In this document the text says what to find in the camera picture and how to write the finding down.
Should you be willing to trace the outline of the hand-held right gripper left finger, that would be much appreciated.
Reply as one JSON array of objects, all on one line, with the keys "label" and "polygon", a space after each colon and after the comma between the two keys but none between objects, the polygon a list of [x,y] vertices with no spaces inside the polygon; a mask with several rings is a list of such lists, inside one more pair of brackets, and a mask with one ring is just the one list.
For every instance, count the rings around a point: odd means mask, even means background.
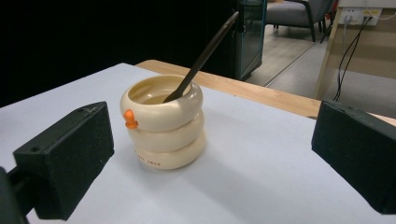
[{"label": "hand-held right gripper left finger", "polygon": [[72,111],[13,152],[22,212],[69,219],[113,154],[107,103]]}]

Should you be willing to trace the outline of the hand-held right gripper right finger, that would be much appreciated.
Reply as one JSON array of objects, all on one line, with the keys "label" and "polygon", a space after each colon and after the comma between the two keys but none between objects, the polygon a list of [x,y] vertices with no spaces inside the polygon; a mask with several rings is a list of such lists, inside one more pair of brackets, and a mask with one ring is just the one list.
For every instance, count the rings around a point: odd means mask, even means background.
[{"label": "hand-held right gripper right finger", "polygon": [[323,101],[311,146],[376,212],[396,215],[396,126]]}]

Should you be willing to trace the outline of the cream ringed utensil holder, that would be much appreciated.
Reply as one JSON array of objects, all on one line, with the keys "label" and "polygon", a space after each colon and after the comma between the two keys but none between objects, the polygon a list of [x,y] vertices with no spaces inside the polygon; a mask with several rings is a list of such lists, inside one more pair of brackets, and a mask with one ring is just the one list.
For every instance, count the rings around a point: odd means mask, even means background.
[{"label": "cream ringed utensil holder", "polygon": [[171,170],[197,159],[205,150],[203,92],[192,82],[183,95],[167,102],[182,76],[159,75],[143,79],[120,98],[128,134],[138,159],[156,169]]}]

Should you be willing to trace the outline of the black knife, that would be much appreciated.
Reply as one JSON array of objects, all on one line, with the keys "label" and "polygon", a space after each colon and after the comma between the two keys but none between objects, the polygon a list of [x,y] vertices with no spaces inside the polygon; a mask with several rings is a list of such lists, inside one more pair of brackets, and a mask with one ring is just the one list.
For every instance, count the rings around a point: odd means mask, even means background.
[{"label": "black knife", "polygon": [[206,61],[212,55],[214,50],[218,47],[219,43],[222,41],[224,36],[226,36],[227,33],[230,31],[233,24],[236,22],[238,16],[239,16],[239,12],[235,11],[235,13],[226,22],[222,24],[222,26],[218,29],[218,31],[213,36],[213,38],[209,41],[203,52],[197,58],[197,60],[191,67],[190,71],[188,72],[188,74],[180,82],[178,87],[163,100],[165,103],[174,101],[183,95],[184,91],[191,84],[196,74],[205,65]]}]

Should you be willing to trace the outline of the wooden shelf unit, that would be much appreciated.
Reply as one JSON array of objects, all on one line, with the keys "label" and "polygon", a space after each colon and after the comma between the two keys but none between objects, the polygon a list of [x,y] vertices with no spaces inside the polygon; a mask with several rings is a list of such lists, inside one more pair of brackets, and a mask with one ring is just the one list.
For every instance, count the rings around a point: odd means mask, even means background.
[{"label": "wooden shelf unit", "polygon": [[352,56],[347,70],[378,77],[396,78],[396,0],[339,0],[335,21],[322,61],[314,92],[321,99],[336,80],[339,63],[345,46],[359,32],[358,24],[350,23],[343,37],[344,12],[357,9],[361,11],[359,19],[370,16],[368,8],[375,9],[375,26],[367,25],[361,32],[360,42]]}]

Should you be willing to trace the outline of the white table mat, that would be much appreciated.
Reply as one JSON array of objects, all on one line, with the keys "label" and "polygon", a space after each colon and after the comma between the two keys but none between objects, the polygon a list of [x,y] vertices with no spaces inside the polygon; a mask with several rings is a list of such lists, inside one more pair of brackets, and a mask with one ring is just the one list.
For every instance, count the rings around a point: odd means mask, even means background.
[{"label": "white table mat", "polygon": [[396,224],[377,213],[311,148],[315,122],[205,89],[206,148],[193,163],[160,171],[141,163],[120,98],[149,71],[121,63],[0,107],[0,166],[76,108],[107,103],[114,156],[66,221],[30,224]]}]

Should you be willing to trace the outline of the wooden table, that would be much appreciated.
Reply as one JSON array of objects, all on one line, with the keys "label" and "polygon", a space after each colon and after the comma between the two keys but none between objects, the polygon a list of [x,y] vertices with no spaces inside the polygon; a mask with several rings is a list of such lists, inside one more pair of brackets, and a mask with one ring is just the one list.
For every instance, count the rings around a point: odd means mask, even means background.
[{"label": "wooden table", "polygon": [[[157,60],[146,60],[138,63],[137,67],[147,69],[162,75],[187,75],[189,68],[165,63]],[[256,103],[269,105],[310,119],[317,119],[320,101],[300,95],[277,91],[262,86],[234,80],[227,77],[213,75],[207,72],[198,72],[193,79],[201,86],[212,90],[230,93]],[[396,119],[372,114],[374,117],[396,127]]]}]

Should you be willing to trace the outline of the white power strip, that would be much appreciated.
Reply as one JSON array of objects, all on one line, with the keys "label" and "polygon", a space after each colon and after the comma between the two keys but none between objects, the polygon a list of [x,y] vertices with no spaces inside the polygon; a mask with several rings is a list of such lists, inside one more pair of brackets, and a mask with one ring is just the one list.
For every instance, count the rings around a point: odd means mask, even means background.
[{"label": "white power strip", "polygon": [[339,24],[376,26],[382,13],[382,8],[346,7],[341,10]]}]

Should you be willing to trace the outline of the glass-fronted cabinet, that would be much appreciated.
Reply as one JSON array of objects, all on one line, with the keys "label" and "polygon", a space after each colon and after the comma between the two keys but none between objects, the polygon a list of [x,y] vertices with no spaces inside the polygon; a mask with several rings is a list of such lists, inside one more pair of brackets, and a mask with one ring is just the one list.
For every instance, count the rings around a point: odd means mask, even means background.
[{"label": "glass-fronted cabinet", "polygon": [[266,0],[237,0],[234,78],[246,80],[262,65]]}]

